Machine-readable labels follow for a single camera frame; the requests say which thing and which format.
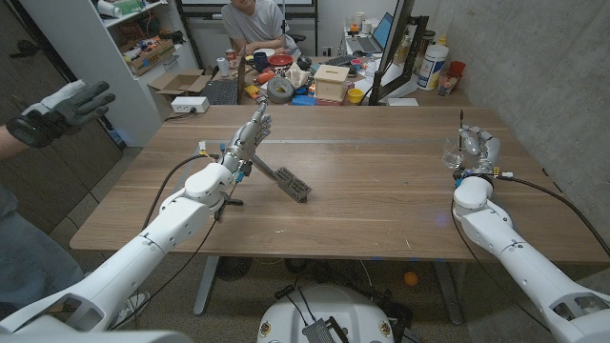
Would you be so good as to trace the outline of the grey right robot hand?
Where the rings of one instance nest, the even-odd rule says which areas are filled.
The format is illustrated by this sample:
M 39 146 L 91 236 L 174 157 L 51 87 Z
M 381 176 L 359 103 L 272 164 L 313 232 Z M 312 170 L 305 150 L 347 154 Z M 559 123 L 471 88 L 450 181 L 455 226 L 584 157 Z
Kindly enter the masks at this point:
M 459 130 L 462 147 L 478 161 L 473 173 L 491 173 L 498 164 L 500 141 L 490 132 L 476 126 L 463 125 Z

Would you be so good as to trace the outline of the operator black gloved hand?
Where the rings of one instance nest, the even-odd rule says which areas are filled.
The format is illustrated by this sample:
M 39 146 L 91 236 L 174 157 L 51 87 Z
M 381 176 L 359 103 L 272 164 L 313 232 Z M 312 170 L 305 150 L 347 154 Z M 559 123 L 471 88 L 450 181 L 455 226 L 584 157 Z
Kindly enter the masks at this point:
M 105 81 L 94 85 L 71 82 L 12 118 L 6 125 L 8 133 L 32 148 L 44 148 L 62 135 L 76 134 L 109 110 L 115 100 L 109 88 Z

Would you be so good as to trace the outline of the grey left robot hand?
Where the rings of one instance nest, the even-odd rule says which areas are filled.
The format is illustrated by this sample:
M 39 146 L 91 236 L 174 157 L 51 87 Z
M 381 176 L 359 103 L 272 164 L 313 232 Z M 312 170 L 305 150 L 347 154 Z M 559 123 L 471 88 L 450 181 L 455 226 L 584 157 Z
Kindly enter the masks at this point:
M 255 153 L 256 147 L 266 138 L 271 129 L 271 116 L 266 113 L 266 102 L 261 102 L 252 119 L 233 135 L 229 147 L 218 163 L 230 172 L 237 172 L 242 163 Z

